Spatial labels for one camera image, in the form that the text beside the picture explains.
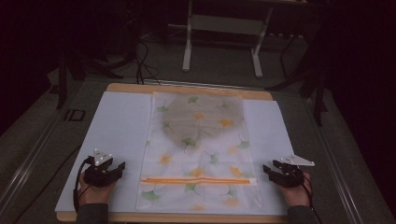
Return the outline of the leaf print mesh laundry bag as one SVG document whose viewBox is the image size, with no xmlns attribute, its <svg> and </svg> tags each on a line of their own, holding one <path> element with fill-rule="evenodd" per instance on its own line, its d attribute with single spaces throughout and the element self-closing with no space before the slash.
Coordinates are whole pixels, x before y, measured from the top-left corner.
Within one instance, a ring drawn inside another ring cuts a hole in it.
<svg viewBox="0 0 396 224">
<path fill-rule="evenodd" d="M 262 208 L 248 132 L 214 146 L 182 149 L 161 131 L 153 93 L 135 208 L 141 211 L 232 213 Z"/>
</svg>

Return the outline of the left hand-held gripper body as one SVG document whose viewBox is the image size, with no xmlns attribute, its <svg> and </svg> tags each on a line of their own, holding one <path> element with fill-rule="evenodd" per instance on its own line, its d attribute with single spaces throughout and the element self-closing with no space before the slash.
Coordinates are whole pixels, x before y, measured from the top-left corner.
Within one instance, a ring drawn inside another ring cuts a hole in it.
<svg viewBox="0 0 396 224">
<path fill-rule="evenodd" d="M 111 154 L 106 154 L 96 148 L 93 151 L 93 155 L 87 160 L 90 167 L 85 170 L 84 181 L 97 188 L 103 188 L 112 184 L 113 182 L 109 179 L 109 173 L 114 169 L 108 169 L 112 162 L 113 157 Z"/>
</svg>

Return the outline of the white board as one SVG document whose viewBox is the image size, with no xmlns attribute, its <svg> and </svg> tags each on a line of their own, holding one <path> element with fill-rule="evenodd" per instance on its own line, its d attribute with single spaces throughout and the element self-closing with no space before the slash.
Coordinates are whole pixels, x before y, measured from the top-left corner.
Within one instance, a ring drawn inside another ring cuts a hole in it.
<svg viewBox="0 0 396 224">
<path fill-rule="evenodd" d="M 282 216 L 262 168 L 293 150 L 274 101 L 104 93 L 77 161 L 103 151 L 126 167 L 115 213 Z"/>
</svg>

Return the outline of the metal floor rail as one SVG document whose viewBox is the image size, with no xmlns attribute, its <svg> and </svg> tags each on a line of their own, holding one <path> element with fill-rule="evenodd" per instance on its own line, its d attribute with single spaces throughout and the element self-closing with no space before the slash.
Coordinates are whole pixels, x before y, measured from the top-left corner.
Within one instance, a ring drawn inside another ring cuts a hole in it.
<svg viewBox="0 0 396 224">
<path fill-rule="evenodd" d="M 44 145 L 46 145 L 54 127 L 59 121 L 62 114 L 60 112 L 55 113 L 49 123 L 46 125 L 42 134 L 39 135 L 32 149 L 29 150 L 27 157 L 21 163 L 20 167 L 12 176 L 11 181 L 7 184 L 4 193 L 0 196 L 0 205 L 8 207 L 15 197 L 21 191 L 23 185 L 29 178 L 30 173 L 32 173 L 35 168 L 38 157 L 40 156 Z"/>
<path fill-rule="evenodd" d="M 362 224 L 361 215 L 356 207 L 353 197 L 350 193 L 349 187 L 346 180 L 338 166 L 338 163 L 332 153 L 332 148 L 321 128 L 317 125 L 317 122 L 312 114 L 314 109 L 314 103 L 310 98 L 302 99 L 305 112 L 310 120 L 311 125 L 314 128 L 314 133 L 317 135 L 321 145 L 321 149 L 324 153 L 324 158 L 327 164 L 327 168 L 332 177 L 332 182 L 337 190 L 340 201 L 346 211 L 347 218 L 350 224 Z"/>
</svg>

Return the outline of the wooden table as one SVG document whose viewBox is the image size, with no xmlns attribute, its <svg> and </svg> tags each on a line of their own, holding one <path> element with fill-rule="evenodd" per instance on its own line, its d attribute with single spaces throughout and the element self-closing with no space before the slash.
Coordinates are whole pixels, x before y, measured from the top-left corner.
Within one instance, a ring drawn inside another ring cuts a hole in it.
<svg viewBox="0 0 396 224">
<path fill-rule="evenodd" d="M 113 194 L 110 205 L 109 219 L 112 222 L 286 224 L 285 204 L 266 175 L 259 178 L 262 198 L 266 205 L 257 212 L 205 214 L 171 213 L 162 210 L 148 213 L 134 209 L 138 173 L 146 143 L 144 135 L 148 130 L 151 94 L 155 91 L 242 97 L 247 112 L 247 129 L 252 137 L 250 144 L 253 146 L 253 159 L 258 172 L 262 171 L 264 163 L 271 164 L 273 159 L 282 158 L 292 152 L 279 106 L 267 91 L 112 83 L 107 86 L 97 107 L 81 151 L 56 205 L 57 218 L 63 222 L 76 219 L 72 200 L 76 171 L 80 163 L 98 148 L 112 153 L 116 162 L 127 162 L 124 176 Z"/>
</svg>

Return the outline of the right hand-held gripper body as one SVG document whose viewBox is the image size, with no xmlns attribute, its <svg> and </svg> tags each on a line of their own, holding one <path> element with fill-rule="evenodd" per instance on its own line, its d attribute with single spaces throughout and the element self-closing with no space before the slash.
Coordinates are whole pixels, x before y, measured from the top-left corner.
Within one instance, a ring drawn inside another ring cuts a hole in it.
<svg viewBox="0 0 396 224">
<path fill-rule="evenodd" d="M 272 181 L 284 188 L 296 188 L 304 183 L 304 174 L 300 169 L 301 166 L 314 166 L 313 161 L 291 154 L 288 157 L 279 160 L 283 163 L 279 170 L 279 178 Z"/>
</svg>

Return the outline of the white metal stand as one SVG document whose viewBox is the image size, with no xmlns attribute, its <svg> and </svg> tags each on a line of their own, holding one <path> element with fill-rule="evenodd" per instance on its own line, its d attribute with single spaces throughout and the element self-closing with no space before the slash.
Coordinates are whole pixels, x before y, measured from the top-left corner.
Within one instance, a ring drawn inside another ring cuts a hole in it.
<svg viewBox="0 0 396 224">
<path fill-rule="evenodd" d="M 187 39 L 186 47 L 184 50 L 182 70 L 184 72 L 190 71 L 192 50 L 191 34 L 193 30 L 239 35 L 255 35 L 258 37 L 258 41 L 256 46 L 250 49 L 250 55 L 255 72 L 255 77 L 263 78 L 259 53 L 274 9 L 272 7 L 269 7 L 266 10 L 265 18 L 262 21 L 258 21 L 194 14 L 192 12 L 192 7 L 193 0 L 189 0 L 187 17 Z"/>
</svg>

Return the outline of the person's left hand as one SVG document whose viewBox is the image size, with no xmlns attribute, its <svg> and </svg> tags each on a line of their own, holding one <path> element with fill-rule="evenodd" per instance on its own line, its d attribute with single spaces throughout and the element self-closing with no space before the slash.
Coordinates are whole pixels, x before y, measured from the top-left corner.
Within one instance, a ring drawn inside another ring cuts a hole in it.
<svg viewBox="0 0 396 224">
<path fill-rule="evenodd" d="M 117 183 L 113 182 L 112 184 L 106 187 L 97 188 L 87 184 L 84 181 L 84 177 L 85 174 L 82 173 L 81 177 L 79 178 L 80 189 L 78 190 L 78 204 L 80 206 L 84 204 L 92 204 L 92 203 L 108 204 L 113 189 L 116 187 Z"/>
</svg>

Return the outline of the grey cloth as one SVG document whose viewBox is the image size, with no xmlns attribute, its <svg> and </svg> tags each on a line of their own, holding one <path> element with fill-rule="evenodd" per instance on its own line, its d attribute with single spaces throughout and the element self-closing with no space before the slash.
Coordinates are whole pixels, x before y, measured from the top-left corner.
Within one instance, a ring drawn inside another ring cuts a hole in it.
<svg viewBox="0 0 396 224">
<path fill-rule="evenodd" d="M 212 147 L 245 132 L 243 102 L 236 96 L 159 92 L 152 119 L 182 149 Z"/>
</svg>

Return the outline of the black metal stand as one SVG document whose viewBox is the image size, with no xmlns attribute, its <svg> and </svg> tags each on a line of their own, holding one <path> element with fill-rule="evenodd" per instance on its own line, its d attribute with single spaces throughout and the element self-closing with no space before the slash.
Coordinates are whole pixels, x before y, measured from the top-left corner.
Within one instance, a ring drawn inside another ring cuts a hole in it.
<svg viewBox="0 0 396 224">
<path fill-rule="evenodd" d="M 326 72 L 322 69 L 321 66 L 317 66 L 317 60 L 315 58 L 311 59 L 310 55 L 312 54 L 311 48 L 312 43 L 314 41 L 313 37 L 306 37 L 305 40 L 308 43 L 308 47 L 300 60 L 300 63 L 297 67 L 287 74 L 286 67 L 283 62 L 283 56 L 289 49 L 290 45 L 293 43 L 294 40 L 298 38 L 297 35 L 293 35 L 287 46 L 281 51 L 279 56 L 279 60 L 281 63 L 281 68 L 283 75 L 285 76 L 286 80 L 276 84 L 275 86 L 268 87 L 268 91 L 279 91 L 282 90 L 293 83 L 303 81 L 304 84 L 300 88 L 299 93 L 303 98 L 309 98 L 313 92 L 315 93 L 315 103 L 313 109 L 313 117 L 319 127 L 322 126 L 321 121 L 321 109 L 323 104 L 323 94 L 324 94 L 324 83 L 325 83 L 325 76 Z"/>
<path fill-rule="evenodd" d="M 122 67 L 130 61 L 131 57 L 126 57 L 119 62 L 100 64 L 81 52 L 71 50 L 67 47 L 59 48 L 59 83 L 57 89 L 59 99 L 57 108 L 61 109 L 67 99 L 67 73 L 70 73 L 75 80 L 83 80 L 86 76 L 85 66 L 88 66 L 106 77 L 121 78 L 121 76 L 112 72 L 112 69 Z"/>
</svg>

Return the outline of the person's right hand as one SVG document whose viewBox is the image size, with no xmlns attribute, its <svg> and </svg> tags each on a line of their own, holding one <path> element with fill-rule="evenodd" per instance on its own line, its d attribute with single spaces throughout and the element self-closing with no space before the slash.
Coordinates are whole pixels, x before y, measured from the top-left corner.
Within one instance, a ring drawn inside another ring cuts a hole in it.
<svg viewBox="0 0 396 224">
<path fill-rule="evenodd" d="M 304 173 L 304 183 L 299 187 L 284 188 L 278 186 L 278 188 L 282 192 L 288 207 L 296 205 L 310 207 L 312 205 L 312 186 L 309 173 Z"/>
</svg>

